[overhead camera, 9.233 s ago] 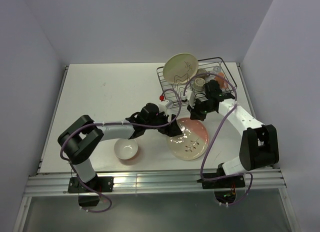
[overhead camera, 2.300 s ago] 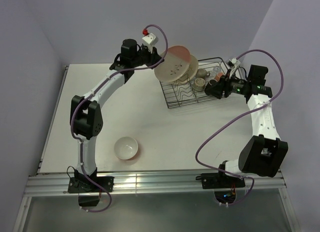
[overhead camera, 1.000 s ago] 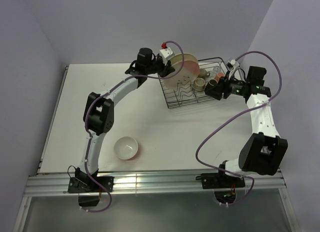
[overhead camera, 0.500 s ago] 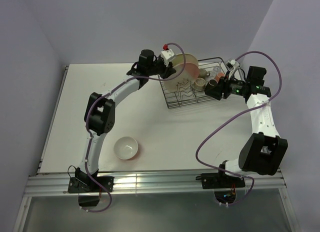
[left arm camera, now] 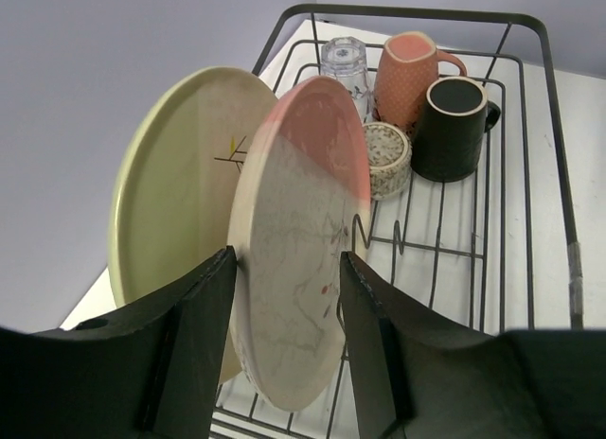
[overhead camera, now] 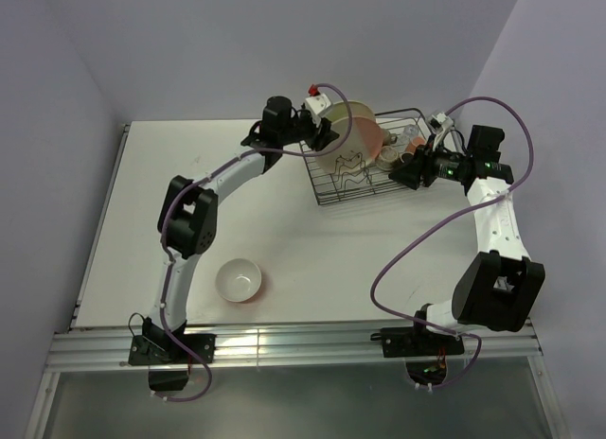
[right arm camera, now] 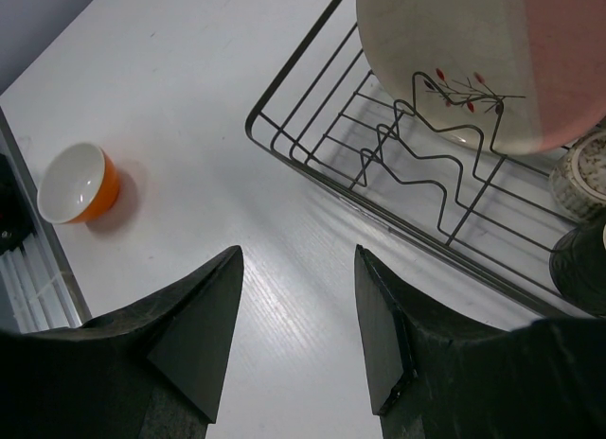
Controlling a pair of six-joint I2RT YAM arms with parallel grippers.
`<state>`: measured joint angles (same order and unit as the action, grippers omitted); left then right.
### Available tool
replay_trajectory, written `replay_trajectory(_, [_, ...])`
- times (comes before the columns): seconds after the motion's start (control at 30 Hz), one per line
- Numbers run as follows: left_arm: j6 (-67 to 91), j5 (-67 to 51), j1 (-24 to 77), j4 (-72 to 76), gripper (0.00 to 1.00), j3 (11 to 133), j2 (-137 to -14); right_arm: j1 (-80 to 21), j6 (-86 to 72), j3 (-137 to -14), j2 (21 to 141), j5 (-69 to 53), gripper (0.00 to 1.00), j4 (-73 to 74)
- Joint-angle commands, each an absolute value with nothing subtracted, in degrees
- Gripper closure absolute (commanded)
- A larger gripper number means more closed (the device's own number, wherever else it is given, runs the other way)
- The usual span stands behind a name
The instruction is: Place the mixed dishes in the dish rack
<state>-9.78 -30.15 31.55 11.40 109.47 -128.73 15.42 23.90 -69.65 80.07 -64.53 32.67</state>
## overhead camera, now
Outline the orange mug white inside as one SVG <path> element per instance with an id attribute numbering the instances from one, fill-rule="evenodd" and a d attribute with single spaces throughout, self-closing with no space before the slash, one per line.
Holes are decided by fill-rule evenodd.
<path id="1" fill-rule="evenodd" d="M 405 153 L 415 154 L 418 147 L 423 147 L 426 144 L 426 140 L 422 136 L 416 136 L 409 140 L 408 145 L 404 149 Z"/>

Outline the small beige speckled cup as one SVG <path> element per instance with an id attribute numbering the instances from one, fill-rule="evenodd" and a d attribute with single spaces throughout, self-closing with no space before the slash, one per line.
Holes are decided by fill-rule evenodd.
<path id="1" fill-rule="evenodd" d="M 392 171 L 398 167 L 401 158 L 399 152 L 391 146 L 383 146 L 375 158 L 375 165 L 382 171 Z"/>

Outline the green and cream plate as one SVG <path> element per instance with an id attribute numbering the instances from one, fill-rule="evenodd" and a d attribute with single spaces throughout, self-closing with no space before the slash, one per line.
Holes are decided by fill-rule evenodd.
<path id="1" fill-rule="evenodd" d="M 334 102 L 331 104 L 329 109 L 324 113 L 324 117 L 330 122 L 336 122 L 344 119 L 345 122 L 348 122 L 348 111 L 351 111 L 351 114 L 354 118 L 363 117 L 366 119 L 370 119 L 371 121 L 376 121 L 375 113 L 363 102 L 351 100 L 348 102 L 349 108 L 343 101 Z"/>

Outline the grey-green ceramic cup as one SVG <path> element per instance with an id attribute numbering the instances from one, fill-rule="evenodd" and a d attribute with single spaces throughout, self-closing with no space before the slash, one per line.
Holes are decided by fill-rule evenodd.
<path id="1" fill-rule="evenodd" d="M 382 139 L 384 146 L 391 146 L 397 143 L 398 136 L 389 130 L 382 129 Z"/>

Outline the pink and cream plate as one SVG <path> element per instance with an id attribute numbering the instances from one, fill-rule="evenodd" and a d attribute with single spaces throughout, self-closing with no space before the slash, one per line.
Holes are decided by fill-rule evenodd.
<path id="1" fill-rule="evenodd" d="M 340 118 L 331 124 L 339 138 L 327 146 L 329 154 L 316 159 L 320 168 L 328 174 L 357 173 L 369 167 L 383 146 L 383 131 L 375 120 L 354 116 L 349 137 L 345 139 L 348 118 Z"/>

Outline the white bowl orange outside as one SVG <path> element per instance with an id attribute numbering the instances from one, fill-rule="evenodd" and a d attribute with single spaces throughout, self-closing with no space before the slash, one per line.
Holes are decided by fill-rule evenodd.
<path id="1" fill-rule="evenodd" d="M 227 302 L 242 303 L 255 297 L 262 286 L 259 266 L 245 258 L 225 262 L 215 277 L 215 289 Z"/>

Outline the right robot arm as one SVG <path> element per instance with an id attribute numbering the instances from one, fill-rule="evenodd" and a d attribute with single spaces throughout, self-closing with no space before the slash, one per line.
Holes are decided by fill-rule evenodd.
<path id="1" fill-rule="evenodd" d="M 475 258 L 452 298 L 423 306 L 419 316 L 425 322 L 410 330 L 410 343 L 422 354 L 433 352 L 449 331 L 519 331 L 544 283 L 544 265 L 531 260 L 518 229 L 512 170 L 500 161 L 504 139 L 501 129 L 473 126 L 463 152 L 420 146 L 389 175 L 410 189 L 428 187 L 437 179 L 461 184 L 473 209 Z"/>

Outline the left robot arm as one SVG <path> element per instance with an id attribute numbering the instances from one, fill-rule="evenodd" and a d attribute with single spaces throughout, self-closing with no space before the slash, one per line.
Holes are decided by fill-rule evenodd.
<path id="1" fill-rule="evenodd" d="M 174 362 L 184 353 L 191 280 L 215 239 L 221 202 L 273 167 L 287 146 L 304 142 L 319 152 L 336 141 L 338 134 L 326 118 L 331 106 L 328 96 L 319 92 L 312 92 L 298 110 L 286 97 L 270 97 L 261 120 L 231 160 L 199 180 L 176 176 L 170 181 L 158 220 L 168 260 L 157 300 L 142 326 L 142 336 L 158 359 Z"/>

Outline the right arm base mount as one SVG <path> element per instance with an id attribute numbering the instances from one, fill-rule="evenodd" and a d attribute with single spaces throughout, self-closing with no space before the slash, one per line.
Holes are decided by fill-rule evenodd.
<path id="1" fill-rule="evenodd" d="M 448 374 L 447 358 L 464 354 L 464 344 L 453 336 L 427 331 L 423 326 L 384 327 L 370 336 L 378 342 L 386 359 L 415 359 L 406 364 L 408 376 L 429 387 L 444 382 Z"/>

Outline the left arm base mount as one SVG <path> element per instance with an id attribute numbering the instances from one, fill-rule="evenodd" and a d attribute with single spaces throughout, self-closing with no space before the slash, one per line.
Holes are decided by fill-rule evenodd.
<path id="1" fill-rule="evenodd" d="M 216 342 L 214 334 L 186 334 L 182 337 L 182 342 L 205 363 L 213 361 Z M 168 348 L 164 350 L 142 335 L 132 339 L 128 364 L 150 367 L 148 382 L 153 391 L 182 391 L 188 383 L 193 363 L 193 357 L 172 340 L 169 340 Z"/>

